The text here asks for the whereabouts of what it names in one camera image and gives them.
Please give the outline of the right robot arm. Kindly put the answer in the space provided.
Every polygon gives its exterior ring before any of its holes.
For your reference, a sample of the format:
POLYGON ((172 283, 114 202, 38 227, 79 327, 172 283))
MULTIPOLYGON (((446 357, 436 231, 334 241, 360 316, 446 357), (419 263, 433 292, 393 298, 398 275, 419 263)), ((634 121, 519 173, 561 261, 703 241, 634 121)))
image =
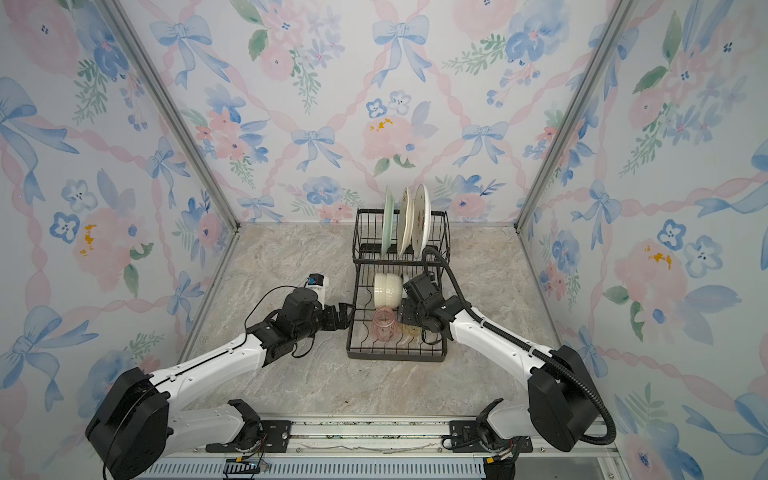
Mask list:
POLYGON ((563 452, 579 442, 613 441, 613 429, 602 437, 587 434, 605 409, 573 350, 552 350, 516 336, 459 296, 444 297, 428 274, 407 281, 404 292, 405 320, 479 352, 526 388, 525 402, 497 399, 478 414, 477 432, 485 445, 496 450, 534 433, 563 452))

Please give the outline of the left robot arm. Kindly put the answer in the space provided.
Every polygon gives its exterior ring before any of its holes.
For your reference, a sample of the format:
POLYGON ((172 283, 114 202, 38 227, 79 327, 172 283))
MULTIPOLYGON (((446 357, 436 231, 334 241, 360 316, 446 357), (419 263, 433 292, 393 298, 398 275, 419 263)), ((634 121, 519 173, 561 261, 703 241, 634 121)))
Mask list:
POLYGON ((188 406, 243 374, 294 355, 300 341, 320 331, 348 329, 354 306, 323 300, 323 287, 295 288, 280 308, 223 346, 151 373, 134 367, 120 374, 86 428, 103 478, 133 479, 164 456, 208 444, 245 454, 262 447, 269 435, 246 401, 204 410, 188 406))

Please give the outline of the black wire dish rack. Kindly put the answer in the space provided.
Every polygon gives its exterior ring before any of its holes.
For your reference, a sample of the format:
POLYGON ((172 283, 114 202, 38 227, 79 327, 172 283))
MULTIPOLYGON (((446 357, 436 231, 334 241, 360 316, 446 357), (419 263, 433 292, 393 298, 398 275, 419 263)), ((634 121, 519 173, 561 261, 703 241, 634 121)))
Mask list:
POLYGON ((397 213, 387 217, 381 208, 356 212, 355 311, 347 355, 357 360, 442 362, 447 357, 447 340, 419 325, 408 311, 404 285, 424 270, 412 245, 399 249, 397 228, 397 213))

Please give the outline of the yellow glass cup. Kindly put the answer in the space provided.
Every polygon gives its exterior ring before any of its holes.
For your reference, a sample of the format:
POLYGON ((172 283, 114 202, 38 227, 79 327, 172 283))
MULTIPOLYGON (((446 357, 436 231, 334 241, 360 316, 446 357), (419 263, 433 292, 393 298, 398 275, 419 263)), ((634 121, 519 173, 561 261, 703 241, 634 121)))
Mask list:
POLYGON ((407 325, 407 324, 401 324, 400 325, 400 331, 404 336, 417 338, 420 337, 423 333, 423 329, 417 326, 407 325))

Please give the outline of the pink glass cup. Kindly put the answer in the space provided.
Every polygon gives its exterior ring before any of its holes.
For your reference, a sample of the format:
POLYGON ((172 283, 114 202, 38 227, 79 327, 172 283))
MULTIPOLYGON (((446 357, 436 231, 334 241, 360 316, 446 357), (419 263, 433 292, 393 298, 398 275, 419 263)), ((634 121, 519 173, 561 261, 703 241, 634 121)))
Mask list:
POLYGON ((387 343, 399 334, 396 312, 389 307, 378 308, 371 321, 376 341, 387 343))

